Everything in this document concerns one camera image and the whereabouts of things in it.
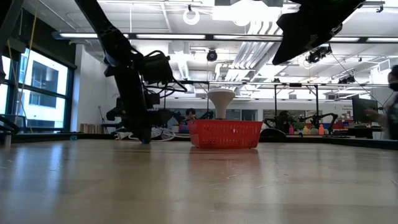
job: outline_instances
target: glass window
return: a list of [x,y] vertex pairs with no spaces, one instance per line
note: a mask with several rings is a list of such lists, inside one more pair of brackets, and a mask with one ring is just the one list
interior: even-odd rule
[[[21,55],[19,83],[25,80],[25,85],[65,95],[68,68],[34,51],[30,53],[29,63],[27,63],[28,54],[29,49]],[[31,100],[38,102],[36,96],[31,97]]]
[[241,120],[241,110],[226,110],[226,117],[227,120],[234,120],[240,121]]
[[242,121],[257,121],[257,110],[242,110]]
[[[63,128],[65,99],[24,90],[22,105],[26,112],[27,127]],[[22,107],[19,110],[19,115],[25,116]]]
[[1,56],[1,60],[2,60],[2,69],[4,70],[4,73],[6,74],[6,79],[9,79],[11,59],[9,59],[5,56]]
[[7,91],[7,85],[0,85],[0,114],[6,114]]

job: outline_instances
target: ceiling duct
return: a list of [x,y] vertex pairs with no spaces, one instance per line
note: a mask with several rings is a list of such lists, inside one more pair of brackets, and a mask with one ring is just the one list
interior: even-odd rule
[[187,64],[187,57],[186,54],[190,54],[189,51],[189,44],[182,41],[182,40],[175,40],[169,43],[169,55],[175,54],[178,64],[178,70],[180,71],[181,78],[184,80],[189,79],[189,70]]

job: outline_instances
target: camera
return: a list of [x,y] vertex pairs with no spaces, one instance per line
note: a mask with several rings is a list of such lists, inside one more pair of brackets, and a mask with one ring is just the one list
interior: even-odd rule
[[207,53],[207,61],[208,62],[214,62],[217,60],[217,53],[215,49],[210,49],[209,52]]
[[314,51],[310,52],[310,55],[305,59],[308,63],[317,63],[326,55],[333,53],[331,50],[330,44],[321,45]]

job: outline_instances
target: bottle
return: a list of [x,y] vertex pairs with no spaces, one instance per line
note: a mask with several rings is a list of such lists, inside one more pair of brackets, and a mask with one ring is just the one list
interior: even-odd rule
[[306,126],[304,126],[304,134],[308,134],[308,128]]
[[292,125],[290,125],[290,128],[289,128],[289,134],[294,134],[294,128],[293,128],[293,126],[292,126]]
[[319,126],[319,134],[320,134],[320,135],[324,135],[324,134],[325,134],[325,128],[323,128],[323,124],[321,124],[321,125]]

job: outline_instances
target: fluorescent light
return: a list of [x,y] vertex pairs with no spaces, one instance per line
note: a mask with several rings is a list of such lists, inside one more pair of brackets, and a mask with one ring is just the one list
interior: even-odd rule
[[214,35],[214,39],[280,42],[282,37],[278,35]]
[[63,38],[98,38],[96,34],[60,34]]
[[[63,33],[61,37],[66,39],[97,39],[97,34],[84,34],[84,33]],[[125,38],[129,38],[128,34],[123,34]]]
[[398,42],[398,38],[371,37],[368,38],[367,42]]
[[138,39],[183,39],[183,40],[204,40],[205,35],[195,34],[137,34]]
[[169,1],[156,1],[156,0],[145,0],[145,1],[138,1],[138,0],[118,0],[118,1],[111,1],[111,0],[97,0],[99,3],[105,4],[171,4],[171,5],[182,5],[182,4],[191,4],[191,5],[202,5],[200,1],[191,1],[191,0],[169,0]]
[[330,42],[357,42],[359,37],[334,37]]
[[242,85],[243,82],[209,82],[209,84],[220,84],[220,85]]

